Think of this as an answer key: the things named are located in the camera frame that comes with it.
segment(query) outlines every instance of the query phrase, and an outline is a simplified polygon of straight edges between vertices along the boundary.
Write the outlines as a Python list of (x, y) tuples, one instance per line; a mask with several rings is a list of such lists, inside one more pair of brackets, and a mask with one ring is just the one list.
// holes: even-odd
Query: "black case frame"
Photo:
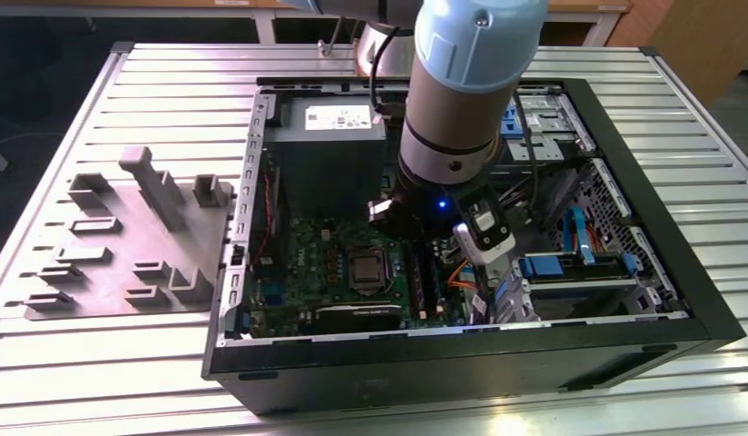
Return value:
[[(408, 87), (407, 79), (383, 78), (379, 83), (383, 96), (404, 93)], [(367, 80), (355, 77), (259, 78), (258, 84), (260, 92), (276, 94), (279, 101), (282, 94), (362, 94), (368, 88)], [(690, 318), (358, 341), (298, 338), (222, 348), (216, 345), (219, 287), (203, 377), (218, 381), (254, 413), (607, 388), (678, 356), (710, 352), (745, 337), (588, 83), (578, 79), (520, 82), (542, 84), (559, 84), (571, 98)]]

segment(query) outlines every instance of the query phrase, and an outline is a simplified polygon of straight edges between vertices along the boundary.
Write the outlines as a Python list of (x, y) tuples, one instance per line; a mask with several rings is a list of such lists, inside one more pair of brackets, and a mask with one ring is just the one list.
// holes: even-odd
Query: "wooden panel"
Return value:
[(631, 0), (633, 10), (622, 16), (607, 47), (641, 47), (650, 44), (654, 31), (674, 4), (674, 0)]
[[(3, 0), (4, 5), (53, 5), (53, 6), (152, 6), (152, 7), (291, 7), (279, 0), (239, 0), (219, 2), (216, 0)], [(630, 10), (630, 0), (550, 0), (550, 12), (609, 12), (619, 13)]]
[(219, 2), (216, 0), (15, 0), (0, 1), (3, 5), (48, 5), (81, 7), (256, 7), (256, 0)]
[(548, 12), (610, 12), (630, 11), (630, 0), (548, 0)]
[(748, 0), (677, 0), (650, 45), (709, 105), (748, 64)]

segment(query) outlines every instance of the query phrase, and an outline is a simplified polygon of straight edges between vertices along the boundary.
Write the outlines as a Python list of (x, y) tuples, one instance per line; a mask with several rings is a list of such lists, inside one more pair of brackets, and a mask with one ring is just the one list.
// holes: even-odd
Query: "motherboard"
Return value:
[(256, 281), (255, 336), (466, 325), (448, 240), (406, 246), (354, 220), (294, 219), (291, 229), (287, 274)]

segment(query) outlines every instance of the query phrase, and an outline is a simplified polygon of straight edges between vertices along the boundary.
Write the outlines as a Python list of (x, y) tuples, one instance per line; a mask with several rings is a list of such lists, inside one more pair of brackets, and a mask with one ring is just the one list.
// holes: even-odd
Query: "slotted metal surface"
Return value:
[[(332, 59), (310, 45), (136, 45), (111, 55), (0, 257), (0, 432), (748, 435), (748, 337), (609, 391), (275, 420), (200, 378), (207, 314), (28, 322), (5, 307), (39, 286), (21, 274), (49, 259), (76, 211), (76, 173), (132, 183), (116, 160), (125, 144), (148, 144), (176, 180), (216, 173), (239, 185), (256, 76), (319, 74), (354, 74), (348, 46)], [(634, 49), (543, 49), (526, 76), (590, 81), (748, 333), (748, 163), (737, 146), (667, 67)]]

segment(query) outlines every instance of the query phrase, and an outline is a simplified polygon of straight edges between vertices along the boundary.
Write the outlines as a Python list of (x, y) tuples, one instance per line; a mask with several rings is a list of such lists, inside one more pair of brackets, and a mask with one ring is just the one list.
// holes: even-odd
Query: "green circuit board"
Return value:
[[(283, 296), (280, 304), (268, 304), (263, 309), (267, 329), (260, 336), (302, 335), (302, 322), (310, 317), (312, 308), (344, 303), (399, 305), (402, 329), (466, 323), (463, 294), (459, 290), (447, 289), (446, 279), (440, 281), (444, 312), (432, 316), (418, 313), (415, 316), (402, 244), (387, 238), (368, 223), (294, 219), (288, 238), (288, 274), (279, 282), (263, 280), (259, 283), (259, 293), (268, 297), (279, 292)], [(354, 253), (376, 253), (386, 262), (384, 287), (371, 294), (351, 289), (348, 257)]]

